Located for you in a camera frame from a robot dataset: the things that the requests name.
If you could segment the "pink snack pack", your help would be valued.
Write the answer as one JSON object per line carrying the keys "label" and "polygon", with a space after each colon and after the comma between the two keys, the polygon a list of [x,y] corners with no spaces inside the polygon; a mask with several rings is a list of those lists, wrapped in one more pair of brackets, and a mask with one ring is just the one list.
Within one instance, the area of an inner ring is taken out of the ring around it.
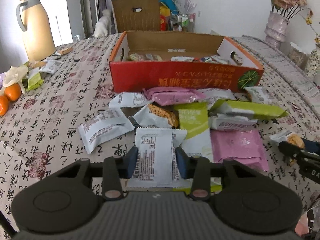
{"label": "pink snack pack", "polygon": [[192,103],[205,98],[198,90],[181,87],[154,87],[143,92],[148,100],[160,106]]}
{"label": "pink snack pack", "polygon": [[256,129],[250,131],[211,130],[210,136],[214,162],[222,163],[225,159],[233,159],[255,170],[269,171],[263,140]]}

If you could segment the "long green snack bar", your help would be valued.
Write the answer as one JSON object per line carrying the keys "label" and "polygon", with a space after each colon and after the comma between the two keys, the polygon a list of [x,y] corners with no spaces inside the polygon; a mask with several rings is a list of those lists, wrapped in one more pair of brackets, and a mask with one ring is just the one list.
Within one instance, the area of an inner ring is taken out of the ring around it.
{"label": "long green snack bar", "polygon": [[209,113],[239,115],[258,120],[272,120],[288,116],[287,111],[276,105],[224,99],[217,100],[210,108]]}

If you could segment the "white oat crisp pack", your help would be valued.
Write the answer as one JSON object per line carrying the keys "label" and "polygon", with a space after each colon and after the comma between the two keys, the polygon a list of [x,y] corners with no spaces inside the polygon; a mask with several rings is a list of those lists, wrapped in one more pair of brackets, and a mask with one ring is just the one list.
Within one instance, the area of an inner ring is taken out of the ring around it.
{"label": "white oat crisp pack", "polygon": [[138,158],[129,188],[187,188],[176,161],[175,149],[187,136],[185,129],[137,128],[135,145]]}

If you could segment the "floral white vase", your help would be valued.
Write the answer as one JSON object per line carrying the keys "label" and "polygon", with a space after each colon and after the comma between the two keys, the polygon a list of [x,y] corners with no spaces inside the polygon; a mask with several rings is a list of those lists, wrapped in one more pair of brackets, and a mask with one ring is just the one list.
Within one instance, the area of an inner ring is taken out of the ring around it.
{"label": "floral white vase", "polygon": [[305,65],[304,72],[307,77],[311,79],[313,79],[319,71],[319,55],[319,47],[316,46],[316,48],[309,55],[309,58]]}

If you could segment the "clear snack jar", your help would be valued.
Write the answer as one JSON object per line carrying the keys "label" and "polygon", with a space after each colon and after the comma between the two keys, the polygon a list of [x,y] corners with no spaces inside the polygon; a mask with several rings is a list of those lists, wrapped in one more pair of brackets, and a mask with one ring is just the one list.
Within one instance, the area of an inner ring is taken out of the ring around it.
{"label": "clear snack jar", "polygon": [[288,53],[288,58],[293,61],[302,70],[305,69],[306,63],[309,58],[309,54],[303,49],[297,46],[295,43],[290,42],[290,49]]}

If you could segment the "folded grey blanket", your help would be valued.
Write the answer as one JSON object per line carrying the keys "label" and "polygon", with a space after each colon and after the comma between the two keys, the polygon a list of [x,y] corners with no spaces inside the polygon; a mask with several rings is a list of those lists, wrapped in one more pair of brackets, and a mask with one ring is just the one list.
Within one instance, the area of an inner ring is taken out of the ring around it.
{"label": "folded grey blanket", "polygon": [[319,116],[319,88],[292,60],[259,38],[243,35],[232,39],[275,70]]}

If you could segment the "orange tangerine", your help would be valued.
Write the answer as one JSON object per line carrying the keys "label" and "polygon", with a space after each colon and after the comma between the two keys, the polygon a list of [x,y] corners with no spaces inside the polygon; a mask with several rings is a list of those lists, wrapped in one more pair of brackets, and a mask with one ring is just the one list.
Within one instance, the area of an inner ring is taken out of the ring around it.
{"label": "orange tangerine", "polygon": [[17,101],[19,97],[21,96],[21,88],[20,85],[15,83],[9,87],[6,87],[4,90],[4,95],[7,97],[7,99],[11,102]]}
{"label": "orange tangerine", "polygon": [[10,106],[10,102],[8,100],[8,98],[4,95],[0,96],[0,116],[4,116]]}

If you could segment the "small green packet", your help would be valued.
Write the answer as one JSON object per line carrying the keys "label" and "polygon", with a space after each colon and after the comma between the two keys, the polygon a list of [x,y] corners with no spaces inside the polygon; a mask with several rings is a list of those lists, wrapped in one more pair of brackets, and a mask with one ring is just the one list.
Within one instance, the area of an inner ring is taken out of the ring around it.
{"label": "small green packet", "polygon": [[28,86],[26,91],[31,91],[39,88],[43,84],[44,80],[41,77],[39,68],[34,68],[28,72]]}

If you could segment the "pink ribbed vase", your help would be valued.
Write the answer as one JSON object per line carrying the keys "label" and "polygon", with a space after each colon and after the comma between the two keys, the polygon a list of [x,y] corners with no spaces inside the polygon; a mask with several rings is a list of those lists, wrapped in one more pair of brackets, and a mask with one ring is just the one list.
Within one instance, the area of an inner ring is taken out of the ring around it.
{"label": "pink ribbed vase", "polygon": [[270,12],[265,27],[265,41],[273,48],[280,49],[286,40],[289,20],[276,12]]}

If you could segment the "white packet by thermos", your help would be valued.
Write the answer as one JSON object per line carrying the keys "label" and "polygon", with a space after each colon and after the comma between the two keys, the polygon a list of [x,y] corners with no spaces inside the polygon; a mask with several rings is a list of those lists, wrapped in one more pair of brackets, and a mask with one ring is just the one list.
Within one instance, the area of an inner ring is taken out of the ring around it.
{"label": "white packet by thermos", "polygon": [[58,69],[63,65],[62,61],[58,60],[49,60],[40,70],[39,72],[54,74]]}

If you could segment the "dried pink roses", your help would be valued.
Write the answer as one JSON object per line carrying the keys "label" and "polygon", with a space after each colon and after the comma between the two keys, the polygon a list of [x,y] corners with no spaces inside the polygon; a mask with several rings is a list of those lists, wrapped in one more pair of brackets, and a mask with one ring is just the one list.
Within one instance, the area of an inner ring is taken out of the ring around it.
{"label": "dried pink roses", "polygon": [[308,7],[307,0],[270,0],[271,12],[279,14],[286,20],[299,15],[304,18],[307,25],[312,23],[313,11]]}

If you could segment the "red cardboard box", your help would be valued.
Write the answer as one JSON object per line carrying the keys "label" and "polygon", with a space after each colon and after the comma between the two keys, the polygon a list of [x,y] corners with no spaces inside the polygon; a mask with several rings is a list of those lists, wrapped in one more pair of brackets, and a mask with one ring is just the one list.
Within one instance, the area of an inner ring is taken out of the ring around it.
{"label": "red cardboard box", "polygon": [[263,65],[230,37],[178,31],[126,31],[109,65],[117,93],[153,87],[239,92],[258,85],[264,73]]}

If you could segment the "white cat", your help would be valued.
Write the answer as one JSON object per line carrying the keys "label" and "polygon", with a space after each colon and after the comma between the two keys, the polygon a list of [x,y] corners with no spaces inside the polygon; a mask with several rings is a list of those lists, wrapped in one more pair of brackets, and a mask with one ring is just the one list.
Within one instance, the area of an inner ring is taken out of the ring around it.
{"label": "white cat", "polygon": [[103,16],[98,20],[95,24],[95,30],[93,33],[93,37],[107,37],[111,34],[112,29],[112,18],[111,18],[111,10],[105,9],[103,10]]}

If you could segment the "beige thermos jug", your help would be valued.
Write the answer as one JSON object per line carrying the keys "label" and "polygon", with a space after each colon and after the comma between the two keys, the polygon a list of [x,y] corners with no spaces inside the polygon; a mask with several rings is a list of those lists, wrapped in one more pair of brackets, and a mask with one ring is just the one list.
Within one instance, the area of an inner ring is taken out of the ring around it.
{"label": "beige thermos jug", "polygon": [[49,17],[40,0],[20,0],[16,18],[30,62],[44,60],[56,51]]}

